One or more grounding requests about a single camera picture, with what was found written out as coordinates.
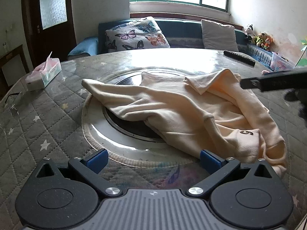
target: tissue box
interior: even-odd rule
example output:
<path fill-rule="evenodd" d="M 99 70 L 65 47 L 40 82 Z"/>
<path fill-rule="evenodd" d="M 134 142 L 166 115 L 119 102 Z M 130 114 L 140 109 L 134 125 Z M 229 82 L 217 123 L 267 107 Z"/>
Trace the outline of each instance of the tissue box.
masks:
<path fill-rule="evenodd" d="M 58 58 L 47 58 L 46 62 L 40 64 L 26 77 L 26 85 L 29 91 L 44 89 L 50 81 L 62 70 Z"/>

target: butterfly print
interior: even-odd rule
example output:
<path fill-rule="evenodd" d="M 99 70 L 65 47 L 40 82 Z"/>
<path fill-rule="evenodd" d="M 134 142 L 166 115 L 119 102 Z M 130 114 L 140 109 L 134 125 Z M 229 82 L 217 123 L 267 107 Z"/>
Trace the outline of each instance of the butterfly print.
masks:
<path fill-rule="evenodd" d="M 135 38 L 136 34 L 135 34 L 135 30 L 131 30 L 129 33 L 125 33 L 125 34 L 116 34 L 115 36 L 120 37 L 122 40 L 128 40 L 129 38 Z"/>
<path fill-rule="evenodd" d="M 149 23 L 147 24 L 147 27 L 144 27 L 144 26 L 142 26 L 142 25 L 136 25 L 136 27 L 137 27 L 139 30 L 142 30 L 144 33 L 149 33 L 149 32 L 155 32 L 155 31 L 156 31 L 156 29 L 155 29 L 155 27 L 154 27 L 154 25 L 153 25 L 152 22 L 149 22 Z"/>
<path fill-rule="evenodd" d="M 129 45 L 122 45 L 123 48 L 125 48 L 126 50 L 135 50 L 135 49 L 144 49 L 144 43 L 143 41 L 139 41 L 136 47 L 132 47 Z"/>
<path fill-rule="evenodd" d="M 117 46 L 115 45 L 115 40 L 112 43 L 108 44 L 108 49 L 115 49 L 115 50 L 117 50 Z"/>
<path fill-rule="evenodd" d="M 106 36 L 106 41 L 110 41 L 109 36 L 106 34 L 106 32 L 104 32 L 105 36 Z"/>
<path fill-rule="evenodd" d="M 176 170 L 176 172 L 174 174 L 172 174 L 172 176 L 170 177 L 170 179 L 167 181 L 168 184 L 172 184 L 174 183 L 178 177 L 179 177 L 179 173 L 180 173 L 180 166 L 178 165 L 178 168 Z"/>
<path fill-rule="evenodd" d="M 120 24 L 120 25 L 115 26 L 115 27 L 113 27 L 113 28 L 111 28 L 111 29 L 114 31 L 114 30 L 119 29 L 119 28 L 121 28 L 121 27 L 127 27 L 127 24 L 126 24 L 126 23 Z"/>
<path fill-rule="evenodd" d="M 147 40 L 150 41 L 151 45 L 157 46 L 158 44 L 165 44 L 165 39 L 163 38 L 163 35 L 158 34 L 158 36 L 155 37 L 145 37 Z"/>

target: stuffed animal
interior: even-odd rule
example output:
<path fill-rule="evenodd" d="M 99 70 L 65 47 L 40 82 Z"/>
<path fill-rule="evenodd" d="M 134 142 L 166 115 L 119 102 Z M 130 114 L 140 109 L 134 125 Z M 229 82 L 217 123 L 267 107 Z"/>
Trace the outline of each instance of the stuffed animal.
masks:
<path fill-rule="evenodd" d="M 247 25 L 245 28 L 245 33 L 249 36 L 255 36 L 254 34 L 254 28 L 253 28 L 253 24 L 251 25 Z"/>
<path fill-rule="evenodd" d="M 245 34 L 245 39 L 246 39 L 248 42 L 251 42 L 251 36 L 250 36 L 250 35 Z"/>
<path fill-rule="evenodd" d="M 257 45 L 258 47 L 261 47 L 261 43 L 263 42 L 262 39 L 260 39 L 258 36 L 252 36 L 251 43 L 254 45 Z"/>
<path fill-rule="evenodd" d="M 263 46 L 264 50 L 269 50 L 270 44 L 273 42 L 273 38 L 271 38 L 270 36 L 266 39 L 266 43 Z"/>
<path fill-rule="evenodd" d="M 256 42 L 257 47 L 264 47 L 265 45 L 265 40 L 268 38 L 268 34 L 266 32 L 262 32 L 260 34 L 258 34 L 258 39 Z"/>

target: butterfly pillow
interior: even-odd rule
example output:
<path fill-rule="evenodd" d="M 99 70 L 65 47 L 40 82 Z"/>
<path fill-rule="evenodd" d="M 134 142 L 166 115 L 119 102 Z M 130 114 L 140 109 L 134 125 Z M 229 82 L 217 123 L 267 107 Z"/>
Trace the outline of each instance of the butterfly pillow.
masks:
<path fill-rule="evenodd" d="M 106 45 L 109 53 L 147 48 L 170 48 L 161 29 L 151 16 L 106 30 Z"/>

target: gray ribbed panel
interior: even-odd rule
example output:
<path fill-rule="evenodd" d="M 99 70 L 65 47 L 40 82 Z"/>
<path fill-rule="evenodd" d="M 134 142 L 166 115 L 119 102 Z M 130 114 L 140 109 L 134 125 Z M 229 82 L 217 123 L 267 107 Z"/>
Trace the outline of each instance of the gray ribbed panel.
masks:
<path fill-rule="evenodd" d="M 178 189 L 129 189 L 127 194 L 120 198 L 104 200 L 91 219 L 72 230 L 235 230 L 235 228 L 217 220 L 203 200 L 185 197 Z"/>

